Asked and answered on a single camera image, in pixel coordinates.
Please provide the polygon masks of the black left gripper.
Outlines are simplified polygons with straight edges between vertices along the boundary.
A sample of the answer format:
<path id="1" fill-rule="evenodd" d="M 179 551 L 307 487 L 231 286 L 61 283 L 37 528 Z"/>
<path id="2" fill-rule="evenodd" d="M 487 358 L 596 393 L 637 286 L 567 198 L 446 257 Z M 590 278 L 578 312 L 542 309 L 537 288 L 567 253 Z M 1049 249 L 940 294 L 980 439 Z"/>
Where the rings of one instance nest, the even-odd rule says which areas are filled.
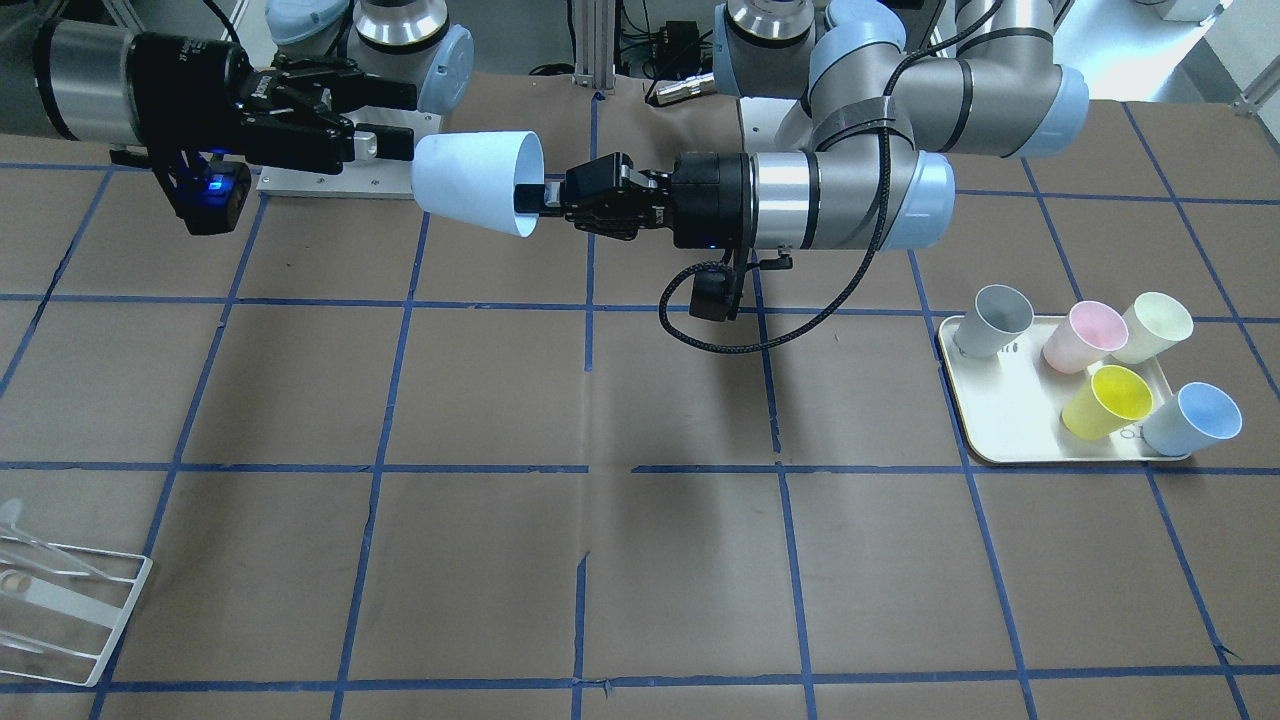
<path id="1" fill-rule="evenodd" d="M 737 249 L 742 243 L 748 155 L 682 152 L 672 172 L 641 170 L 612 152 L 566 172 L 563 182 L 513 187 L 517 215 L 563 215 L 579 231 L 635 240 L 666 228 L 677 249 Z"/>

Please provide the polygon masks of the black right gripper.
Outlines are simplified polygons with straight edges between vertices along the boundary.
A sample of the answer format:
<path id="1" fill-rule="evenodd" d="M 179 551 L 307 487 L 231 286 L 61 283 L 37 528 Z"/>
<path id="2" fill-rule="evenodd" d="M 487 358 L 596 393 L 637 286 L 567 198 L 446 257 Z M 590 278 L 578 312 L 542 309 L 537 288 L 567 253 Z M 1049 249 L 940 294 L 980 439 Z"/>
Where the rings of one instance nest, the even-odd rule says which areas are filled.
<path id="1" fill-rule="evenodd" d="M 416 111 L 419 87 L 357 74 L 352 61 L 279 54 L 256 69 L 238 44 L 137 35 L 128 49 L 137 133 L 151 152 L 229 152 L 335 176 L 349 161 L 412 161 L 415 132 L 356 126 L 340 111 Z"/>

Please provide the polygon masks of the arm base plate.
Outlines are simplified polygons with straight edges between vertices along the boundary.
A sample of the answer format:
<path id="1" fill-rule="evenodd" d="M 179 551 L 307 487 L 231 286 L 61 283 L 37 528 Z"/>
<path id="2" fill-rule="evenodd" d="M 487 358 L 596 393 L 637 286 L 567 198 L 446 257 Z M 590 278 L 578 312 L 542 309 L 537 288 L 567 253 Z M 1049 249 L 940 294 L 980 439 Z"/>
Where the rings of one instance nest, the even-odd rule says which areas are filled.
<path id="1" fill-rule="evenodd" d="M 347 117 L 357 124 L 408 127 L 415 140 L 439 132 L 444 122 L 439 114 L 388 108 L 362 108 Z M 375 145 L 371 140 L 358 138 L 357 160 L 344 164 L 338 176 L 264 167 L 259 190 L 282 197 L 411 200 L 410 163 L 375 158 Z"/>

